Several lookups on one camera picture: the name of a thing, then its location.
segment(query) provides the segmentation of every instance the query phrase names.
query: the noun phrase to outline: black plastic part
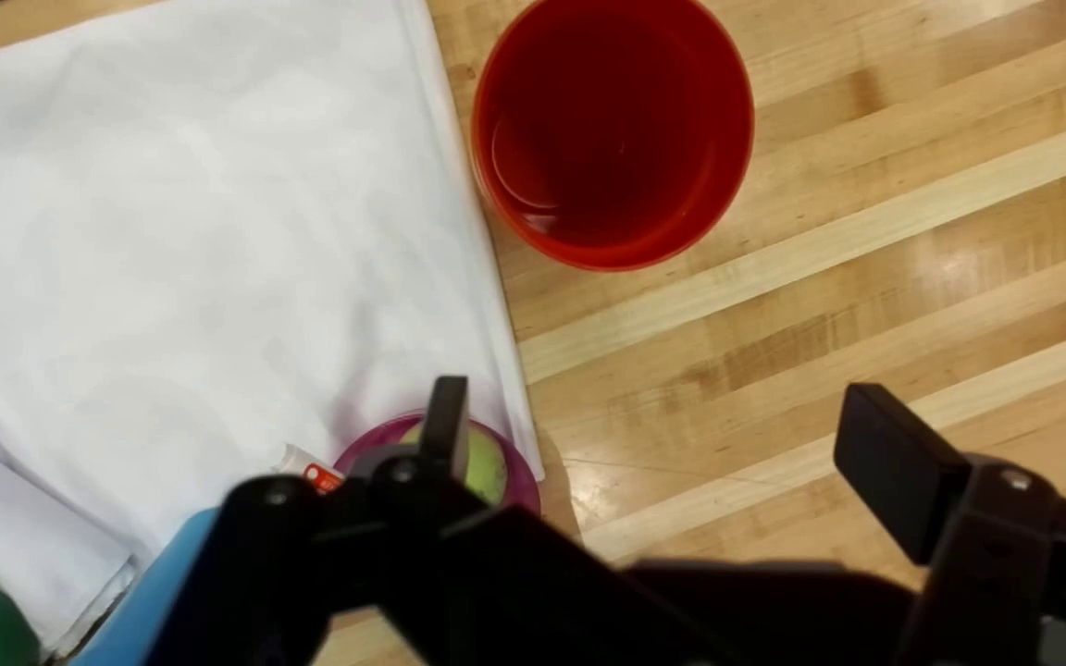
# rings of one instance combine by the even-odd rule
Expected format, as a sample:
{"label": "black plastic part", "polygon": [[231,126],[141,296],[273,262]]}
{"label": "black plastic part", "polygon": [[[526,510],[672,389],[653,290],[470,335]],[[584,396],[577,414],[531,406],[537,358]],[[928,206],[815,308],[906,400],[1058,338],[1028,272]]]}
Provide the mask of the black plastic part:
{"label": "black plastic part", "polygon": [[899,661],[1038,661],[1055,507],[1044,479],[978,468],[942,537]]}
{"label": "black plastic part", "polygon": [[933,563],[971,464],[883,386],[848,386],[836,427],[836,469],[910,563]]}
{"label": "black plastic part", "polygon": [[419,448],[436,474],[466,479],[466,377],[433,380]]}
{"label": "black plastic part", "polygon": [[637,563],[635,583],[768,666],[890,666],[915,595],[810,563]]}
{"label": "black plastic part", "polygon": [[606,570],[521,507],[448,531],[443,543],[448,570],[470,600],[493,600],[499,617],[535,631],[507,661],[544,661],[521,654],[537,641],[554,648],[552,661],[752,661],[699,617]]}
{"label": "black plastic part", "polygon": [[145,661],[308,661],[327,633],[308,583],[320,507],[305,479],[238,484]]}

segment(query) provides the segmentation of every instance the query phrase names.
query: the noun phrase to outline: wooden floor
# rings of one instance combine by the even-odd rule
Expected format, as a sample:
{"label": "wooden floor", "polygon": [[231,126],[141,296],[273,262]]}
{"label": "wooden floor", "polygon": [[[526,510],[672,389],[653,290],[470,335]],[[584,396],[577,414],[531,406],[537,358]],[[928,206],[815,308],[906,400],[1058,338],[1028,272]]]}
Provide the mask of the wooden floor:
{"label": "wooden floor", "polygon": [[[430,0],[463,119],[526,3]],[[119,3],[61,7],[0,18],[0,46]],[[493,232],[552,484],[616,563],[846,560],[915,583],[831,468],[848,380],[1066,490],[1066,0],[707,7],[759,99],[721,225],[618,278]]]}

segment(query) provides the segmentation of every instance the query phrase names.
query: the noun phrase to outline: white cloth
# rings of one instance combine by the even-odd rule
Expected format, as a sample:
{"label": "white cloth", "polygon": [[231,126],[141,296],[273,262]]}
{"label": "white cloth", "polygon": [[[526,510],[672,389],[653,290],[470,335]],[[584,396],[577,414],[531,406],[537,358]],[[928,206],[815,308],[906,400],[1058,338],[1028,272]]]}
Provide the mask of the white cloth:
{"label": "white cloth", "polygon": [[69,650],[130,583],[127,539],[0,464],[0,587],[45,648]]}
{"label": "white cloth", "polygon": [[[422,0],[160,3],[0,51],[0,464],[148,563],[436,375],[540,474]],[[77,570],[8,560],[10,595]]]}

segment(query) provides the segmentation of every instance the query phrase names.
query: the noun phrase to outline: blue object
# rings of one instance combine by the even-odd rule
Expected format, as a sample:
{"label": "blue object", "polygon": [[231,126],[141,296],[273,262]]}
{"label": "blue object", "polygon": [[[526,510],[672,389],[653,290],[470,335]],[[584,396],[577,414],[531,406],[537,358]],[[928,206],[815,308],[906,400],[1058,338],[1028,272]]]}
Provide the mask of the blue object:
{"label": "blue object", "polygon": [[97,631],[97,637],[74,654],[74,666],[141,666],[157,648],[164,617],[188,583],[193,563],[214,526],[220,510],[193,515],[168,550],[148,568],[119,612]]}

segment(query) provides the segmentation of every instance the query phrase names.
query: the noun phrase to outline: red cup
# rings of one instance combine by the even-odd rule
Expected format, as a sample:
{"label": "red cup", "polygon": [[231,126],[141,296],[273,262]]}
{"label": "red cup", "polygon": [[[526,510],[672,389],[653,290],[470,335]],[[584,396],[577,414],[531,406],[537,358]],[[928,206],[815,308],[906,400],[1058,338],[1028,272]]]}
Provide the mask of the red cup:
{"label": "red cup", "polygon": [[537,0],[485,62],[470,146],[521,241],[635,272],[721,219],[752,119],[748,69],[696,0]]}

